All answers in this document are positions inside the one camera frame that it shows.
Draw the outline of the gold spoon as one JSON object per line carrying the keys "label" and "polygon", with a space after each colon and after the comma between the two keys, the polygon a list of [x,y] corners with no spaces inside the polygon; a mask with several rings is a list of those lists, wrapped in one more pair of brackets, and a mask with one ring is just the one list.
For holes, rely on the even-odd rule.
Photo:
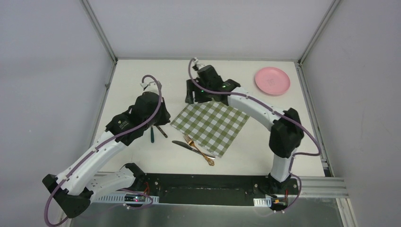
{"label": "gold spoon", "polygon": [[160,126],[156,126],[156,128],[160,131],[160,133],[161,133],[165,138],[168,138],[168,135],[165,133],[165,131],[164,131]]}

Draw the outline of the green checkered cloth napkin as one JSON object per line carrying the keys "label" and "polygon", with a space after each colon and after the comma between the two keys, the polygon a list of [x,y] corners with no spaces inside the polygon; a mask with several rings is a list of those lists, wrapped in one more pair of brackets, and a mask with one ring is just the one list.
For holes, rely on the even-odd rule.
{"label": "green checkered cloth napkin", "polygon": [[208,152],[222,157],[249,116],[221,102],[187,105],[170,123]]}

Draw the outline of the gold fork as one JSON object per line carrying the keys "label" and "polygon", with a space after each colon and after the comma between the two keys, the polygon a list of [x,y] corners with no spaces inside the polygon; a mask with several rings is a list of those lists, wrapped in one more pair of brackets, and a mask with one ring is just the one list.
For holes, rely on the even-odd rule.
{"label": "gold fork", "polygon": [[207,161],[207,163],[210,166],[214,166],[215,162],[214,159],[211,158],[211,155],[207,155],[206,153],[202,152],[196,145],[195,142],[186,134],[183,135],[183,138],[185,139],[186,143],[191,146],[192,148],[194,148],[195,150],[197,150],[198,152],[200,152],[200,154],[204,157],[204,159]]}

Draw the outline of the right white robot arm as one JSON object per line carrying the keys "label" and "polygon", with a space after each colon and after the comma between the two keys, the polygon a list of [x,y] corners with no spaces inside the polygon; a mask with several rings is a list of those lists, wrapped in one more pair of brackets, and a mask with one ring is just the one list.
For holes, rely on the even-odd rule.
{"label": "right white robot arm", "polygon": [[268,186],[275,194],[286,190],[291,157],[304,137],[298,112],[293,108],[275,109],[249,96],[238,82],[224,81],[211,65],[190,64],[188,73],[186,103],[221,102],[252,117],[270,132],[269,147],[274,157]]}

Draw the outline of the silver knife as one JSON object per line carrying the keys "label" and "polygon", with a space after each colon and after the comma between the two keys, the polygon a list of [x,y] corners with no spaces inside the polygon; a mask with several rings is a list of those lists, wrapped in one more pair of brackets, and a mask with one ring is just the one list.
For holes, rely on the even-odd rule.
{"label": "silver knife", "polygon": [[206,157],[208,157],[208,158],[210,158],[210,159],[215,159],[215,158],[216,158],[216,157],[213,156],[213,155],[208,155],[208,154],[202,153],[202,152],[200,152],[199,150],[195,149],[194,147],[192,147],[192,146],[190,146],[190,145],[188,145],[187,143],[184,143],[184,142],[182,142],[182,141],[173,140],[172,143],[174,143],[174,144],[176,144],[176,145],[178,145],[178,146],[181,146],[181,147],[183,147],[183,148],[186,148],[186,149],[188,149],[188,150],[190,150],[190,151],[192,151],[192,152],[195,152],[195,153],[197,153],[197,154],[199,154],[199,155],[201,155],[201,156],[205,155]]}

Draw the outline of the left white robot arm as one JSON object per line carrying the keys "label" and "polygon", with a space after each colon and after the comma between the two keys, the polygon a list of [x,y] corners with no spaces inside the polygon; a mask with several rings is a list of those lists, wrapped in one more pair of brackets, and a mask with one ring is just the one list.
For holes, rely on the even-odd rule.
{"label": "left white robot arm", "polygon": [[97,141],[74,164],[58,175],[48,174],[42,182],[67,218],[81,215],[96,199],[111,192],[139,191],[144,187],[145,174],[135,163],[124,164],[120,170],[98,179],[94,176],[148,128],[169,122],[164,99],[155,92],[143,92],[135,104],[112,118]]}

